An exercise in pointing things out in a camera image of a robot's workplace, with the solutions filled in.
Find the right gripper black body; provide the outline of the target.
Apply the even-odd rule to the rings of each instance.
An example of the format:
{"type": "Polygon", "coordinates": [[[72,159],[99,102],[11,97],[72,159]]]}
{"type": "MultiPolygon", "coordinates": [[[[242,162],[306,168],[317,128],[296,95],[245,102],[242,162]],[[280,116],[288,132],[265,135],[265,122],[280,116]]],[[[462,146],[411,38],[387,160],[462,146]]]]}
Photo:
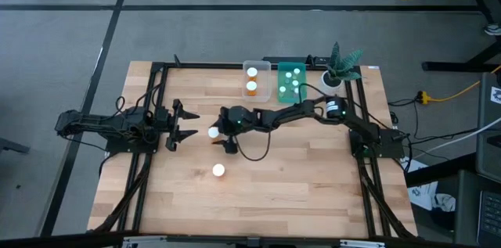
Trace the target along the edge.
{"type": "Polygon", "coordinates": [[[227,139],[222,143],[227,154],[238,153],[236,136],[254,129],[254,113],[243,106],[220,109],[220,133],[227,139]]]}

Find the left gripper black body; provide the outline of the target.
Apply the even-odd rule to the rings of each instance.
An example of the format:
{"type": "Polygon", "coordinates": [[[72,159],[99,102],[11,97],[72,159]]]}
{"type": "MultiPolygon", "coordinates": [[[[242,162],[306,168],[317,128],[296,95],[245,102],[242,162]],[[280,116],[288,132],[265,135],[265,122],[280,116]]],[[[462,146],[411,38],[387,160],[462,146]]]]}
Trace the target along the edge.
{"type": "Polygon", "coordinates": [[[172,113],[164,106],[158,106],[155,110],[155,128],[160,133],[168,133],[169,136],[166,141],[166,148],[172,152],[177,149],[178,135],[179,135],[179,112],[182,110],[182,104],[179,99],[173,101],[172,113]]]}

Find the clear plastic bin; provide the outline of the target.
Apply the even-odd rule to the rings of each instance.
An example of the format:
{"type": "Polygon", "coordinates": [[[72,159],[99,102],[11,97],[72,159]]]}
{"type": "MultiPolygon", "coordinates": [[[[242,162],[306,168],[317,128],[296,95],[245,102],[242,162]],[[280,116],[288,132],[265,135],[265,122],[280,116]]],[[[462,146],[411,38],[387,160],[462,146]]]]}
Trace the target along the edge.
{"type": "Polygon", "coordinates": [[[271,63],[263,60],[246,60],[243,62],[243,83],[242,83],[242,96],[248,102],[267,102],[271,97],[272,84],[271,84],[271,63]],[[258,70],[258,78],[255,81],[258,85],[256,96],[247,96],[246,84],[247,69],[255,67],[258,70]]]}

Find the green plastic bin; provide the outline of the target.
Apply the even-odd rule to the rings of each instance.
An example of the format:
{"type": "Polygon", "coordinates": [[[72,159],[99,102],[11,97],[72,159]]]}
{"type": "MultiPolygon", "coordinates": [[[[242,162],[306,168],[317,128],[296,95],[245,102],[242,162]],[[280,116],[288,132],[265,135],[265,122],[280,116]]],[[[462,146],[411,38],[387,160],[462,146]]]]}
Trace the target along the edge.
{"type": "Polygon", "coordinates": [[[277,93],[278,93],[278,101],[281,103],[299,103],[299,97],[294,94],[294,88],[292,85],[292,81],[290,84],[285,83],[285,73],[292,73],[292,81],[297,80],[299,82],[298,88],[301,93],[301,97],[304,98],[306,95],[305,87],[301,86],[301,84],[306,82],[306,66],[304,63],[292,63],[292,62],[281,62],[278,64],[277,68],[277,93]],[[300,74],[295,76],[294,69],[298,68],[301,70],[300,74]],[[279,87],[285,86],[287,91],[285,92],[284,97],[279,97],[279,87]]]}

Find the white plant pot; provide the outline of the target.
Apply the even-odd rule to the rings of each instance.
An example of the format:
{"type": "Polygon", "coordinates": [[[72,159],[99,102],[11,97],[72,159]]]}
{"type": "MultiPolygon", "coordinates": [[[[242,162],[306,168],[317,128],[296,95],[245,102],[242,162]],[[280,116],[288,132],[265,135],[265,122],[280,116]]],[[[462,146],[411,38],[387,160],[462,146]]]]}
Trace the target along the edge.
{"type": "Polygon", "coordinates": [[[319,89],[327,95],[336,95],[340,92],[344,84],[343,80],[331,78],[330,72],[325,70],[319,79],[319,89]]]}

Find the green leafy plant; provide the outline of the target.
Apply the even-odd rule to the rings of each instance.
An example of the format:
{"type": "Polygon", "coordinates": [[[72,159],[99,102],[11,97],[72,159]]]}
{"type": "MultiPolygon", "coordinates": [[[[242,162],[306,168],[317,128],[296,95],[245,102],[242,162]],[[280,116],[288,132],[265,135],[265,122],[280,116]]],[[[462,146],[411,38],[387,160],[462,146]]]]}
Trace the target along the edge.
{"type": "Polygon", "coordinates": [[[331,57],[327,64],[327,71],[331,80],[353,81],[361,78],[359,72],[354,71],[363,51],[361,49],[351,52],[345,57],[341,56],[339,43],[333,45],[331,57]]]}

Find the black beam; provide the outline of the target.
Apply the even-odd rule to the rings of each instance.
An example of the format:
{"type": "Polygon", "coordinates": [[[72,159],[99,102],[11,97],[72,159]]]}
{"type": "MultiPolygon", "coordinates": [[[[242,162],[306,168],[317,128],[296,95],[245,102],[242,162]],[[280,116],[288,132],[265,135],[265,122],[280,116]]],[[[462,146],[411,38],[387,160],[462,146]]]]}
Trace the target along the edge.
{"type": "MultiPolygon", "coordinates": [[[[122,232],[90,232],[74,235],[56,235],[33,237],[24,239],[0,240],[0,248],[101,248],[106,246],[119,246],[123,238],[140,235],[134,231],[122,232]]],[[[226,243],[240,244],[250,247],[266,245],[319,245],[340,246],[341,239],[325,238],[285,238],[285,237],[261,237],[261,236],[210,236],[210,235],[166,235],[167,242],[172,243],[226,243]]],[[[373,242],[389,243],[396,242],[396,238],[373,237],[372,239],[354,239],[373,242]]]]}

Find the grey chair leg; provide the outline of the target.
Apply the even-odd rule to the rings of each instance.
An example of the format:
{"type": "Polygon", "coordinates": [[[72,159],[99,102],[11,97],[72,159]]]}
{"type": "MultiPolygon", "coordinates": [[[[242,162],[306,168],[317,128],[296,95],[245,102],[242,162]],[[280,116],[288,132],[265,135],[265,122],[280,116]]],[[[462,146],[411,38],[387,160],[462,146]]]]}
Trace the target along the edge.
{"type": "Polygon", "coordinates": [[[3,151],[14,151],[17,153],[28,153],[30,148],[16,142],[9,141],[5,138],[0,138],[0,153],[3,151]]]}

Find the white crumpled cloth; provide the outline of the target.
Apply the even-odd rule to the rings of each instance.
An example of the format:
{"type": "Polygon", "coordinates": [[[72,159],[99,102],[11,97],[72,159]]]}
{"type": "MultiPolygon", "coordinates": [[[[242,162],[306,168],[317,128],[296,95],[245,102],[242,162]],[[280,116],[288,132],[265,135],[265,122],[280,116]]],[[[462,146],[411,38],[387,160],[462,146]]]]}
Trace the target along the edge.
{"type": "Polygon", "coordinates": [[[437,192],[438,183],[418,185],[407,188],[410,202],[425,210],[441,210],[453,212],[456,209],[456,198],[445,193],[437,192]]]}

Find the black box with keypad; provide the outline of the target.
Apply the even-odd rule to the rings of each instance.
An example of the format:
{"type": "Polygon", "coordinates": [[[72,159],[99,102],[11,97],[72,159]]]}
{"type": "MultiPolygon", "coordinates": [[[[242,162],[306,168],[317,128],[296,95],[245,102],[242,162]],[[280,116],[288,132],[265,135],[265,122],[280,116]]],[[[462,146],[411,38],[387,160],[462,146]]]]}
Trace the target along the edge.
{"type": "Polygon", "coordinates": [[[501,183],[466,170],[458,172],[458,182],[453,242],[479,247],[477,236],[481,192],[501,194],[501,183]]]}

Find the grey cabinet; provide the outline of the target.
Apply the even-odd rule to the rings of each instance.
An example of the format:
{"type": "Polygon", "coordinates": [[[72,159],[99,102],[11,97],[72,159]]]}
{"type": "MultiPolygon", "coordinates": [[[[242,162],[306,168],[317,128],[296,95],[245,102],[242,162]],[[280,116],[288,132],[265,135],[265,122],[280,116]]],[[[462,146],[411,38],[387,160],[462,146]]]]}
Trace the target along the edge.
{"type": "MultiPolygon", "coordinates": [[[[501,118],[501,76],[482,74],[479,96],[478,127],[501,118]]],[[[501,120],[477,135],[476,170],[501,183],[501,120]]]]}

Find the black aluminium table frame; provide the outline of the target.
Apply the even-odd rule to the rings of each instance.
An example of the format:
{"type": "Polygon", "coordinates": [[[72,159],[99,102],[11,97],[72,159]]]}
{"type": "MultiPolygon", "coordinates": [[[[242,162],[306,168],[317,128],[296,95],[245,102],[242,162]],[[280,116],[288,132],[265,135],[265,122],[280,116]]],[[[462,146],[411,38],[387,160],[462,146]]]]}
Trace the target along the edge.
{"type": "Polygon", "coordinates": [[[251,132],[228,155],[207,130],[222,106],[240,106],[243,71],[233,63],[170,65],[165,106],[179,99],[200,117],[175,152],[153,155],[139,231],[156,235],[258,235],[365,238],[362,187],[348,129],[312,119],[270,135],[251,132]],[[225,174],[212,174],[215,164],[225,174]]]}

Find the silver bracket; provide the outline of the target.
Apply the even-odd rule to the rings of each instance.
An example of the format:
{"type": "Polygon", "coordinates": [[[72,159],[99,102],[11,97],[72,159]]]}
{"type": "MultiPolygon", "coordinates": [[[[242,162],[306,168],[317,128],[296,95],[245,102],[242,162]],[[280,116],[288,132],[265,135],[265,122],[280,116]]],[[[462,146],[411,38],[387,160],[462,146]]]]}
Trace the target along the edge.
{"type": "Polygon", "coordinates": [[[140,244],[166,243],[165,235],[146,235],[146,236],[128,236],[124,237],[121,248],[138,248],[140,244]]]}
{"type": "Polygon", "coordinates": [[[354,239],[341,239],[340,248],[386,248],[385,243],[354,240],[354,239]]]}

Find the black desk leg frame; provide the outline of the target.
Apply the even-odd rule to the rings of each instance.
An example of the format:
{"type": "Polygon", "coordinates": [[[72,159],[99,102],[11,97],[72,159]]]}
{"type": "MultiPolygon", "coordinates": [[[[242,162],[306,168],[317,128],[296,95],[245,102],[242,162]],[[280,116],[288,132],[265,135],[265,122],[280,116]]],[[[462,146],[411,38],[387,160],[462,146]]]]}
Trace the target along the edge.
{"type": "MultiPolygon", "coordinates": [[[[493,23],[494,19],[485,1],[475,1],[485,19],[489,23],[493,23]]],[[[501,54],[501,37],[496,37],[493,44],[479,52],[473,58],[467,60],[465,63],[422,62],[421,66],[425,71],[484,73],[494,70],[497,67],[495,64],[487,64],[487,62],[498,54],[501,54]]]]}

